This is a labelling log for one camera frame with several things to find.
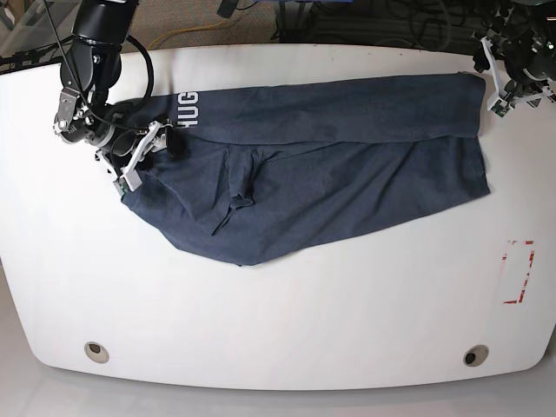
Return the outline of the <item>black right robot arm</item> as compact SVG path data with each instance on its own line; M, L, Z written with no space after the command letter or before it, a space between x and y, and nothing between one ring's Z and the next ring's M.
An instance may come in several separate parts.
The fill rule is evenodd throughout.
M154 102L155 72L151 57L129 30L137 1L83 1L62 53L63 89L54 130L67 143L85 141L108 158L116 175L146 137L144 110ZM109 104L109 90L122 73L121 52L130 43L146 64L147 87L140 99Z

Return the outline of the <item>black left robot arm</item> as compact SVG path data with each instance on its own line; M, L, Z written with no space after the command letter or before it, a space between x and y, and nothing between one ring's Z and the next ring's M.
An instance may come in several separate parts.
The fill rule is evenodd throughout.
M474 69L490 73L495 91L487 109L503 117L518 104L555 102L555 2L472 1L484 28Z

